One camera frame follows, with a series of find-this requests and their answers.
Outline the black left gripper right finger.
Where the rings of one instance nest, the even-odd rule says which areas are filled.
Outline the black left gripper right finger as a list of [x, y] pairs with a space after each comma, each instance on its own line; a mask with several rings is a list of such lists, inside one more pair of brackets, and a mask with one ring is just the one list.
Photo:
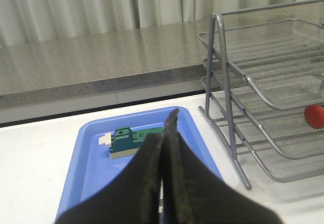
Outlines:
[[161, 171], [168, 223], [281, 223], [272, 210], [235, 191], [189, 148], [177, 131], [178, 109], [165, 120]]

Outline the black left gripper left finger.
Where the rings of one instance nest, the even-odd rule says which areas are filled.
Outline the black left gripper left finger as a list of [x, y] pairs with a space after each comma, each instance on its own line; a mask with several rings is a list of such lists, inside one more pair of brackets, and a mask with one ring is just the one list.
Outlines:
[[159, 223], [162, 136], [150, 133], [125, 169], [56, 223]]

